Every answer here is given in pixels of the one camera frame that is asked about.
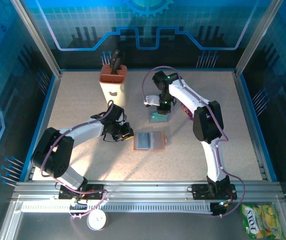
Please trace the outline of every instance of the black bracket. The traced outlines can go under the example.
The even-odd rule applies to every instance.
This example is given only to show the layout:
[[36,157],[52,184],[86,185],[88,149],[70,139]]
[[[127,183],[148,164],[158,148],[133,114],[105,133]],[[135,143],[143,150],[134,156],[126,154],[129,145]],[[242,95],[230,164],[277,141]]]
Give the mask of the black bracket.
[[225,191],[211,193],[208,189],[208,184],[193,184],[188,190],[193,194],[194,200],[229,200],[237,199],[236,189],[234,184],[230,184]]
[[[82,188],[82,192],[102,190],[103,188],[104,188],[103,184],[87,184]],[[103,193],[98,192],[98,193],[83,195],[83,194],[74,193],[74,192],[68,190],[63,185],[61,185],[58,199],[66,200],[66,199],[72,199],[75,197],[78,200],[101,200],[103,197]]]

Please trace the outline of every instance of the glass panel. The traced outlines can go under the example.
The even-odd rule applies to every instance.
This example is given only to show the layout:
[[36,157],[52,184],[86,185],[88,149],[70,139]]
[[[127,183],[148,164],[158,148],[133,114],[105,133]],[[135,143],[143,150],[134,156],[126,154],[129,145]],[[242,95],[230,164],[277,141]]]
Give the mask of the glass panel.
[[8,0],[0,1],[0,229],[52,72]]
[[286,1],[243,74],[276,176],[286,193]]
[[116,48],[129,68],[234,68],[270,1],[25,2],[60,67],[91,69]]

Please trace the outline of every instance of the enclosure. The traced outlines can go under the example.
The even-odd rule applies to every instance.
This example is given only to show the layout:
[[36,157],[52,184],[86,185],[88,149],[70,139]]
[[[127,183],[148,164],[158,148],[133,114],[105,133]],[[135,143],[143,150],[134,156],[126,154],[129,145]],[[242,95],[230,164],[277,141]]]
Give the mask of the enclosure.
[[[134,134],[162,131],[166,144],[135,151],[133,140],[95,137],[73,149],[70,167],[108,191],[100,208],[109,224],[97,232],[86,217],[71,218],[61,184],[31,159],[47,128],[106,111],[99,79],[115,50],[125,53],[123,108]],[[156,66],[176,68],[219,102],[225,168],[245,183],[242,199],[241,182],[230,178],[238,198],[229,210],[240,200],[274,204],[286,237],[286,0],[1,0],[0,240],[247,239],[238,209],[222,219],[187,211],[220,200],[188,191],[207,184],[208,162],[181,100],[168,121],[150,120],[142,82]],[[147,95],[159,94],[158,70]]]

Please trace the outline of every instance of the snack bag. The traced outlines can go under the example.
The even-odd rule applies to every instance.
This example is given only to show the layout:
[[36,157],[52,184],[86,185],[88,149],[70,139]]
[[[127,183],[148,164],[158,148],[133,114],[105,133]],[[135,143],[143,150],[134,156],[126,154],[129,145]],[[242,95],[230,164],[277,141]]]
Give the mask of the snack bag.
[[250,239],[286,240],[274,205],[242,204],[243,228]]

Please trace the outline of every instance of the purple cable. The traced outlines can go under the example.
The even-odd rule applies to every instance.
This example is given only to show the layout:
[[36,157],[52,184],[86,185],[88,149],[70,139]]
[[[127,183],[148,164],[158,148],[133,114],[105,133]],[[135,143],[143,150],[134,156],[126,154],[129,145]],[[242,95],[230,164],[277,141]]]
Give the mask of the purple cable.
[[223,168],[223,166],[222,166],[222,163],[221,163],[221,160],[220,160],[220,157],[219,157],[219,152],[218,152],[218,143],[219,143],[219,142],[228,142],[228,137],[227,137],[227,135],[225,134],[225,132],[223,131],[223,129],[221,128],[221,126],[219,125],[219,123],[218,123],[218,121],[217,121],[217,119],[216,119],[216,117],[215,117],[215,115],[214,115],[212,109],[210,108],[210,106],[209,106],[207,103],[205,103],[204,101],[202,101],[202,99],[200,99],[200,98],[199,98],[195,93],[193,93],[190,89],[188,89],[188,88],[186,88],[186,87],[184,86],[184,84],[183,84],[183,82],[182,82],[182,78],[181,78],[179,72],[178,72],[175,68],[173,68],[173,67],[171,67],[171,66],[157,66],[157,67],[154,67],[153,69],[151,69],[151,70],[145,75],[145,77],[144,77],[144,79],[143,79],[143,83],[142,83],[142,91],[143,91],[144,100],[146,101],[146,96],[145,96],[145,93],[144,93],[144,83],[145,83],[145,80],[147,79],[148,75],[149,75],[152,71],[154,71],[154,70],[156,70],[156,69],[168,69],[168,68],[177,73],[177,75],[178,75],[178,80],[179,80],[179,83],[180,83],[180,85],[182,86],[182,88],[185,89],[185,90],[186,90],[188,93],[190,93],[192,96],[194,96],[201,104],[203,104],[203,105],[206,106],[206,108],[208,109],[208,111],[209,111],[209,113],[210,113],[212,119],[214,120],[214,122],[215,122],[215,124],[216,124],[218,130],[220,131],[220,133],[221,133],[221,134],[224,136],[224,138],[225,138],[225,139],[219,139],[219,140],[217,140],[216,143],[215,143],[215,152],[216,152],[216,155],[217,155],[218,166],[219,166],[219,168],[222,170],[223,173],[225,173],[226,175],[228,175],[228,176],[230,176],[230,177],[233,177],[233,178],[238,179],[238,180],[241,182],[242,186],[243,186],[243,193],[242,193],[242,197],[241,197],[240,201],[237,203],[237,205],[236,205],[231,211],[229,211],[229,212],[227,212],[227,213],[221,215],[220,217],[222,218],[222,217],[225,217],[225,216],[227,216],[227,215],[230,215],[232,212],[234,212],[234,211],[242,204],[242,202],[243,202],[243,200],[244,200],[244,197],[245,197],[245,184],[244,184],[244,182],[243,182],[243,180],[242,180],[241,178],[239,178],[238,176],[235,176],[235,175],[233,175],[233,174],[228,173],[227,171],[224,170],[224,168]]
[[103,115],[103,116],[100,117],[99,119],[95,119],[95,120],[90,121],[90,122],[84,122],[84,123],[78,124],[78,125],[72,127],[71,129],[67,130],[67,131],[64,132],[63,134],[61,134],[61,135],[56,139],[56,141],[53,143],[53,145],[52,145],[51,148],[49,149],[48,153],[46,154],[46,156],[45,156],[45,158],[44,158],[44,161],[43,161],[43,163],[42,163],[42,165],[41,165],[41,175],[42,175],[43,177],[45,177],[45,178],[50,177],[50,175],[44,175],[44,174],[43,174],[43,171],[44,171],[45,165],[46,165],[46,163],[47,163],[47,160],[48,160],[50,154],[52,153],[52,151],[53,151],[53,149],[56,147],[56,145],[59,143],[59,141],[60,141],[65,135],[69,134],[69,133],[72,132],[73,130],[78,129],[78,128],[83,127],[83,126],[88,125],[88,124],[96,123],[96,122],[98,122],[98,121],[104,119],[105,117],[107,117],[107,115],[111,112],[111,110],[112,110],[112,108],[113,108],[113,106],[114,106],[113,100],[109,100],[108,103],[107,103],[107,106],[109,107],[109,103],[110,103],[110,102],[111,102],[111,107],[109,108],[109,110],[107,111],[107,113],[106,113],[105,115]]
[[[64,184],[63,184],[61,181],[59,181],[58,179],[55,179],[55,180],[56,180],[58,183],[64,185]],[[77,191],[77,190],[74,190],[74,189],[72,189],[71,187],[69,187],[69,186],[67,186],[67,185],[64,185],[64,187],[67,188],[68,190],[72,191],[72,192],[77,193],[77,194],[85,194],[85,195],[87,195],[87,194],[97,194],[97,193],[102,193],[102,192],[105,193],[105,194],[103,195],[102,199],[101,199],[92,209],[90,209],[89,211],[87,211],[87,212],[85,212],[85,213],[83,213],[83,214],[80,214],[80,215],[73,215],[73,216],[76,217],[76,218],[81,218],[81,217],[84,217],[84,216],[90,214],[93,210],[95,210],[95,209],[99,206],[99,204],[101,204],[101,203],[104,201],[104,199],[106,198],[107,193],[108,193],[106,189],[95,190],[95,191]]]

